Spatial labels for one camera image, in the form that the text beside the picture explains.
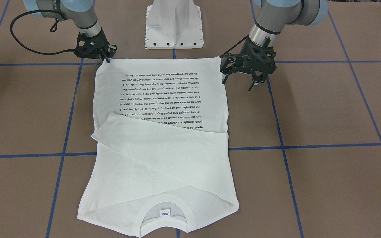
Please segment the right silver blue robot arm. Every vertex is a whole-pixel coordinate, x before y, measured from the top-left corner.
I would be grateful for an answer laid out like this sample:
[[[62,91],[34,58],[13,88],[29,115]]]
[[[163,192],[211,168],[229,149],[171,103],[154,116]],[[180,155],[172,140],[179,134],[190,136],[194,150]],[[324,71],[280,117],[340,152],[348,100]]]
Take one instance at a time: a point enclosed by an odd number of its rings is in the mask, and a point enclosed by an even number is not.
[[[75,49],[67,49],[53,53],[74,53],[79,58],[110,60],[115,55],[117,46],[111,45],[104,34],[90,0],[24,0],[28,10],[17,16],[10,25],[12,36],[15,21],[25,15],[43,18],[54,18],[56,22],[50,29],[55,32],[57,24],[64,20],[73,20],[79,30]]]

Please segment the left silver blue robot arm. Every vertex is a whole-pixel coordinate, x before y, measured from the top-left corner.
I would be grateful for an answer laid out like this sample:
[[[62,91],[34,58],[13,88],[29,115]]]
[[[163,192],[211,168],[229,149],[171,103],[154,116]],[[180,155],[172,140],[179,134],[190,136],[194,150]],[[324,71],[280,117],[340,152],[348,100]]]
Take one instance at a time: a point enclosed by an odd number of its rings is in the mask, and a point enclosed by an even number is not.
[[[276,70],[274,42],[287,24],[315,25],[320,23],[328,10],[326,0],[263,0],[248,36],[241,39],[240,53],[227,50],[221,55],[220,72],[223,83],[230,74],[241,72],[252,76],[250,89],[264,83]]]

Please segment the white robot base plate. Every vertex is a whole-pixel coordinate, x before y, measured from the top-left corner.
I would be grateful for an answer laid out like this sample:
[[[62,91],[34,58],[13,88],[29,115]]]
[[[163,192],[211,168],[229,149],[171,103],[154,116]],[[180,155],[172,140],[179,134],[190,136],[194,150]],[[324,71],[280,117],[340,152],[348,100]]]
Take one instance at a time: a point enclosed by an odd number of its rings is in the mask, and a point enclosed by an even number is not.
[[[204,45],[201,9],[192,0],[155,0],[146,9],[147,49],[194,49]]]

